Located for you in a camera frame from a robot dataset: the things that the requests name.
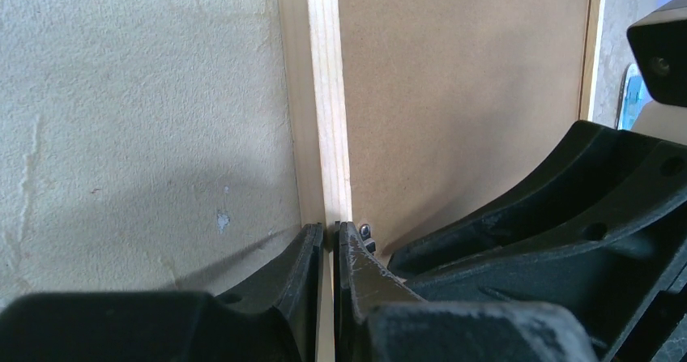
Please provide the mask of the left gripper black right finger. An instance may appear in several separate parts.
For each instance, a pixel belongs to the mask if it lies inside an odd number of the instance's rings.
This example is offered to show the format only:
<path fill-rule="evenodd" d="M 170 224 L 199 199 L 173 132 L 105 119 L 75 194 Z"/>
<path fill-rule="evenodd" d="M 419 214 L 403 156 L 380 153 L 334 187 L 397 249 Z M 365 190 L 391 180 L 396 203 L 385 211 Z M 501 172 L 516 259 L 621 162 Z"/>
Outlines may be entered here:
<path fill-rule="evenodd" d="M 365 247 L 355 225 L 335 225 L 334 326 L 338 361 L 595 361 L 586 331 L 548 303 L 428 302 Z"/>

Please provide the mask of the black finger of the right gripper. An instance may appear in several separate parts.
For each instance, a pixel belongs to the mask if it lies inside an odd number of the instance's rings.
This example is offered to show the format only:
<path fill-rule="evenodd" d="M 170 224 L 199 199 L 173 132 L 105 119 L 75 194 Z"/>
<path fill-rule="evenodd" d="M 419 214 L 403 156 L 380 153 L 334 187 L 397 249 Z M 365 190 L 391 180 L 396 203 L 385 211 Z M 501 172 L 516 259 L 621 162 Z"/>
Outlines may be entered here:
<path fill-rule="evenodd" d="M 388 266 L 430 301 L 564 307 L 602 361 L 683 361 L 686 148 L 577 121 L 515 187 Z"/>

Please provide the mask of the brown backing board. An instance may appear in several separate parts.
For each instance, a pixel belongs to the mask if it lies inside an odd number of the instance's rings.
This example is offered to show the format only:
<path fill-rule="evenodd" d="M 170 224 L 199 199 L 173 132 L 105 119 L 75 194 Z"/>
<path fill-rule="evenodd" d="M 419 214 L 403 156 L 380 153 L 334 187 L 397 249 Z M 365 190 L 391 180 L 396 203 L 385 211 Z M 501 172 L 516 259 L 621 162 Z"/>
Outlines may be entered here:
<path fill-rule="evenodd" d="M 505 193 L 578 118 L 588 0 L 339 0 L 353 219 L 378 255 Z"/>

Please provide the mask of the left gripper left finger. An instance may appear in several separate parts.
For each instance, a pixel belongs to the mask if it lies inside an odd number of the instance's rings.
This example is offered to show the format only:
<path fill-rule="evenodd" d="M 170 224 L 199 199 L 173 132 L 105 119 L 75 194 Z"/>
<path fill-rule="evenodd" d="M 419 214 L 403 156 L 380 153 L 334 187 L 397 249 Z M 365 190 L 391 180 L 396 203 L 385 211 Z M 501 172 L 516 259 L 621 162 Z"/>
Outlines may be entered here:
<path fill-rule="evenodd" d="M 312 361 L 323 228 L 305 225 L 276 258 L 208 292 L 58 292 L 1 314 L 4 361 Z"/>

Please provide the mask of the wooden picture frame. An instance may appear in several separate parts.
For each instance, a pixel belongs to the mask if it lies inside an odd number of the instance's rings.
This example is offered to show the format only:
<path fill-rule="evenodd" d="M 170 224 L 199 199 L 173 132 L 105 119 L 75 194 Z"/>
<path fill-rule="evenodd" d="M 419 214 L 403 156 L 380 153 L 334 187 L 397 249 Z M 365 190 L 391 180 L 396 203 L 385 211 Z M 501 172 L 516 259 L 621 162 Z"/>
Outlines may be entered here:
<path fill-rule="evenodd" d="M 323 223 L 317 358 L 335 358 L 335 225 L 351 222 L 351 165 L 339 0 L 279 0 L 301 218 Z"/>

